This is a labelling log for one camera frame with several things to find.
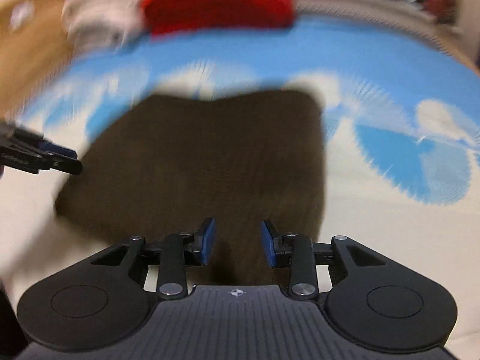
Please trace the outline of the brown corduroy pants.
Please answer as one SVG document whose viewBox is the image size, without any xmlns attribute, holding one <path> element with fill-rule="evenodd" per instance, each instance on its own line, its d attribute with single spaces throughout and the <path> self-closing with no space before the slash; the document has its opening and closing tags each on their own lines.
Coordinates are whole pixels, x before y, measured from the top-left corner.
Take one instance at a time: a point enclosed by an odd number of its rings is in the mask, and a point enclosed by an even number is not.
<svg viewBox="0 0 480 360">
<path fill-rule="evenodd" d="M 325 198 L 320 104 L 268 89 L 201 102 L 152 94 L 105 129 L 55 202 L 56 214 L 114 244 L 149 242 L 216 221 L 197 284 L 286 285 L 267 264 L 261 224 L 317 238 Z"/>
</svg>

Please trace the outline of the wooden headboard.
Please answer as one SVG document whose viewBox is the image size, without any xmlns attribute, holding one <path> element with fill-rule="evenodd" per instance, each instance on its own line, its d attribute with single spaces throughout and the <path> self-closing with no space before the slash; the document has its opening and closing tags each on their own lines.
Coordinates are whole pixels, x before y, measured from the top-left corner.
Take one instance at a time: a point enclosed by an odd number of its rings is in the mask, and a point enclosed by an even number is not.
<svg viewBox="0 0 480 360">
<path fill-rule="evenodd" d="M 61 15 L 65 0 L 1 0 L 1 117 L 13 116 L 71 62 Z M 33 4 L 33 14 L 17 30 L 15 7 Z"/>
</svg>

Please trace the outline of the cream folded fleece blanket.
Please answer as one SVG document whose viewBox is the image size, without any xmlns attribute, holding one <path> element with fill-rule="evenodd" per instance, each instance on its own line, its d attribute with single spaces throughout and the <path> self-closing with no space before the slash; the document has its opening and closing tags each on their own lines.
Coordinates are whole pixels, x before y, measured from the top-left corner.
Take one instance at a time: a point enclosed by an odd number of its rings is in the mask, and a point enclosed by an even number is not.
<svg viewBox="0 0 480 360">
<path fill-rule="evenodd" d="M 65 0 L 62 24 L 76 55 L 119 49 L 145 30 L 142 0 Z"/>
</svg>

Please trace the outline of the blue white patterned bedsheet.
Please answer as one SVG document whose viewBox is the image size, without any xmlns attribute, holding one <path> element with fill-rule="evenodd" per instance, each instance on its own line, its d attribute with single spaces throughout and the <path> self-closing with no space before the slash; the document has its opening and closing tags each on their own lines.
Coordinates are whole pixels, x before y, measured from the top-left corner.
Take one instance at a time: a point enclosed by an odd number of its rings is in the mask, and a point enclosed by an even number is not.
<svg viewBox="0 0 480 360">
<path fill-rule="evenodd" d="M 448 348 L 479 357 L 479 77 L 389 30 L 304 16 L 289 30 L 143 38 L 79 58 L 14 119 L 83 153 L 151 90 L 213 102 L 239 89 L 321 95 L 326 208 L 320 238 L 345 234 L 455 297 Z"/>
</svg>

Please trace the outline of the red folded quilt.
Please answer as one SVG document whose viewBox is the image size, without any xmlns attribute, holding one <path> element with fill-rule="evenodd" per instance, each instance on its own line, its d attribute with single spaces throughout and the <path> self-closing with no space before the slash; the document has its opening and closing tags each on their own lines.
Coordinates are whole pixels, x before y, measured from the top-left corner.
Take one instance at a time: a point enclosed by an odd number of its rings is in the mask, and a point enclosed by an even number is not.
<svg viewBox="0 0 480 360">
<path fill-rule="evenodd" d="M 293 0 L 142 0 L 154 35 L 200 29 L 283 29 L 295 20 Z"/>
</svg>

